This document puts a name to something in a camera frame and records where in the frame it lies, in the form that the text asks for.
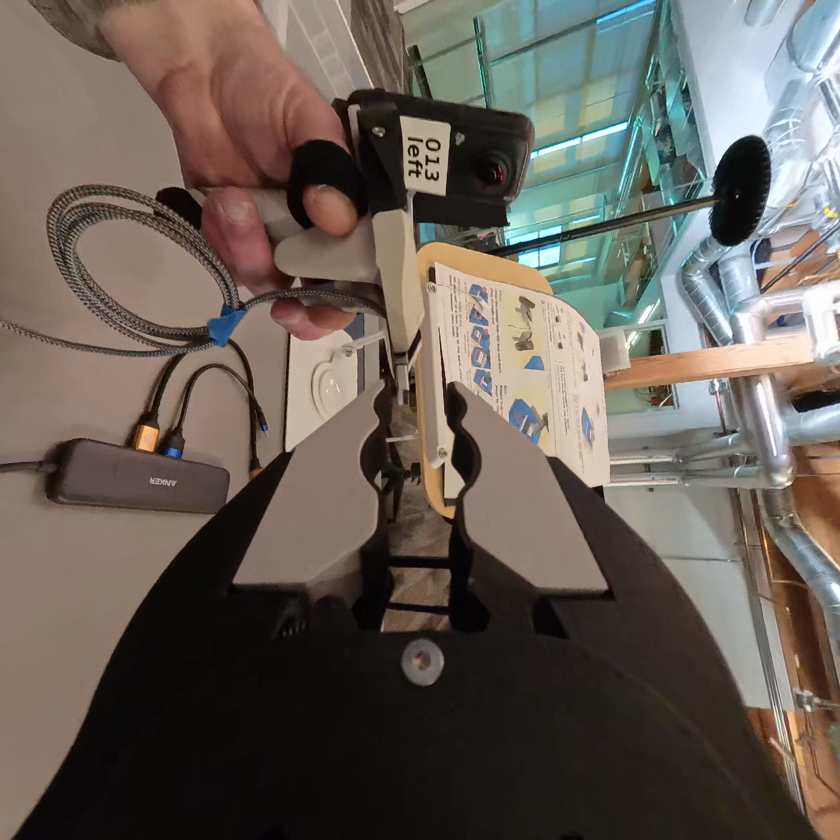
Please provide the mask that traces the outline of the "black pole stand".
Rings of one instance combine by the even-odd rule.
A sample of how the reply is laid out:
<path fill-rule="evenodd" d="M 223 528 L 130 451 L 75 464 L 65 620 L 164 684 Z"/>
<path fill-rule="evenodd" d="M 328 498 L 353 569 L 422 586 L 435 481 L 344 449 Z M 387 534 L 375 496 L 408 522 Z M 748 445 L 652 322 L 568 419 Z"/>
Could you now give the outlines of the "black pole stand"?
<path fill-rule="evenodd" d="M 488 254 L 508 258 L 531 249 L 562 245 L 703 209 L 709 210 L 708 223 L 714 239 L 720 245 L 736 246 L 748 239 L 759 225 L 770 194 L 771 178 L 771 156 L 767 144 L 757 135 L 743 136 L 732 143 L 721 157 L 712 178 L 712 192 L 708 196 L 656 206 L 552 236 L 505 245 L 490 250 Z"/>

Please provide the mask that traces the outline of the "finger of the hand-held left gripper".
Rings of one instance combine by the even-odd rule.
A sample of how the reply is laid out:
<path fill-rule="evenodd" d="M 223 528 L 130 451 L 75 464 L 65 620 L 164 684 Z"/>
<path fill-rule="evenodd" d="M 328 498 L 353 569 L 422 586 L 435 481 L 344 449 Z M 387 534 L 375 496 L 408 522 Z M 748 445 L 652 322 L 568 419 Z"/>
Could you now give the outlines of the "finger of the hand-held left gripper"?
<path fill-rule="evenodd" d="M 421 346 L 425 318 L 413 220 L 407 210 L 392 209 L 376 213 L 372 223 L 396 392 L 404 395 L 410 389 L 410 374 Z"/>

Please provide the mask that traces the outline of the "slim black usb hub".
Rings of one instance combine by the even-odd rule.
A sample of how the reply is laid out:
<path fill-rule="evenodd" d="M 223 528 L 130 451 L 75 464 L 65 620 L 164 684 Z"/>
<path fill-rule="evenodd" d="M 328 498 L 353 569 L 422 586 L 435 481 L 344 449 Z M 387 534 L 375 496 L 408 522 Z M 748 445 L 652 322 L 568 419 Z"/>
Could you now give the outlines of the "slim black usb hub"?
<path fill-rule="evenodd" d="M 45 494 L 63 505 L 214 514 L 228 499 L 223 467 L 89 438 L 60 444 L 53 464 Z"/>

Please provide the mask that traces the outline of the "person's left hand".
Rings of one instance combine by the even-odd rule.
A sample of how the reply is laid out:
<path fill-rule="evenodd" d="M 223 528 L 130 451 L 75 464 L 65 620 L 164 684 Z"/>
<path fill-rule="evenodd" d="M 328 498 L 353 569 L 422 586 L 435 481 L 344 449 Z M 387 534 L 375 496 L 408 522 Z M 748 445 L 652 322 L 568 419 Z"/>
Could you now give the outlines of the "person's left hand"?
<path fill-rule="evenodd" d="M 257 3 L 124 2 L 97 28 L 168 122 L 185 184 L 206 197 L 203 235 L 235 282 L 256 296 L 290 286 L 250 191 L 287 187 L 310 141 L 349 147 Z"/>

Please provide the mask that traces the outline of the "person's left forearm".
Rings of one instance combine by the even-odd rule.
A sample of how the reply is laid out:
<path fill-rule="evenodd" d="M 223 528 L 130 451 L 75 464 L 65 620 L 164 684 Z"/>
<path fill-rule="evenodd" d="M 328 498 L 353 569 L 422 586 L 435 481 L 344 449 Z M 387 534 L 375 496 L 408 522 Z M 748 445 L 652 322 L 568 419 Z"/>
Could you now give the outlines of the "person's left forearm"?
<path fill-rule="evenodd" d="M 29 1 L 30 6 L 63 38 L 95 56 L 117 60 L 99 24 L 113 9 L 145 1 Z"/>

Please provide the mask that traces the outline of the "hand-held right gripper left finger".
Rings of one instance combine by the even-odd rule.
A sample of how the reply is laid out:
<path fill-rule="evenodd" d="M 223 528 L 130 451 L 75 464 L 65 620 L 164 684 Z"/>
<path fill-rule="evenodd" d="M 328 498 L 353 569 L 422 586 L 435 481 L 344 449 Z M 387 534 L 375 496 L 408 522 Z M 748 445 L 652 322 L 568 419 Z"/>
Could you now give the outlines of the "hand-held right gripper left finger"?
<path fill-rule="evenodd" d="M 393 589 L 382 472 L 392 395 L 384 381 L 290 454 L 233 580 L 234 595 L 281 595 L 305 609 L 348 607 L 360 628 L 382 628 Z"/>

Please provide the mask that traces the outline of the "printed instruction sheet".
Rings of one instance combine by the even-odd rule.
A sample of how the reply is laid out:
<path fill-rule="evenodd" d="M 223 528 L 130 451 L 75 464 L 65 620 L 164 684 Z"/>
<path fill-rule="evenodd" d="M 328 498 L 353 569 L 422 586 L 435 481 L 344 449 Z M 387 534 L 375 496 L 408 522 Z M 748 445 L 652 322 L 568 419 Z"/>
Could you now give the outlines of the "printed instruction sheet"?
<path fill-rule="evenodd" d="M 442 386 L 462 384 L 588 487 L 610 479 L 601 347 L 558 297 L 434 265 Z"/>

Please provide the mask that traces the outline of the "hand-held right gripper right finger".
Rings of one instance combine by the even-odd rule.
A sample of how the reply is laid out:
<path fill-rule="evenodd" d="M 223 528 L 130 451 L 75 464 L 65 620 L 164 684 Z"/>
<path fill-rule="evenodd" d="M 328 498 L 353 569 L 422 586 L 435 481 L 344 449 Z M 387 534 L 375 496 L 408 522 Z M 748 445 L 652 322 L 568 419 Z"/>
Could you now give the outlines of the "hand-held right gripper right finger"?
<path fill-rule="evenodd" d="M 607 595 L 553 460 L 462 384 L 448 386 L 445 413 L 464 481 L 450 545 L 452 627 L 531 628 L 541 602 Z"/>

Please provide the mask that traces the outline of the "white stand base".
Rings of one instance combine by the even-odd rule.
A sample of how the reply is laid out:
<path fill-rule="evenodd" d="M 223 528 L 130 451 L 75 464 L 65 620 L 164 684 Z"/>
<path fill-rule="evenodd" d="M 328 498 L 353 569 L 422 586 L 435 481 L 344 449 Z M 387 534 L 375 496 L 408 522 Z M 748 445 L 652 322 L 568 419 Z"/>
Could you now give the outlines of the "white stand base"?
<path fill-rule="evenodd" d="M 340 413 L 364 390 L 364 351 L 384 338 L 383 332 L 352 339 L 345 331 L 314 340 L 290 336 L 283 448 L 291 451 Z"/>

